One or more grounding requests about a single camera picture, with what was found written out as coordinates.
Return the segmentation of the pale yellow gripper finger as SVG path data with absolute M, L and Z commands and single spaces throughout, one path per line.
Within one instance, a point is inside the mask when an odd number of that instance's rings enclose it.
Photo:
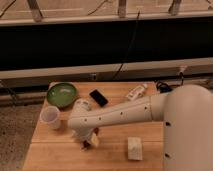
M 98 147 L 100 144 L 99 138 L 96 134 L 92 134 L 91 139 L 90 139 L 90 144 L 93 147 Z

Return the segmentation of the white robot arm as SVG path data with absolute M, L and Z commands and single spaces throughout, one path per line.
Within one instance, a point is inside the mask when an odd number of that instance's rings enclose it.
M 163 123 L 164 171 L 213 171 L 213 92 L 199 85 L 90 110 L 77 101 L 68 125 L 85 137 L 95 127 Z

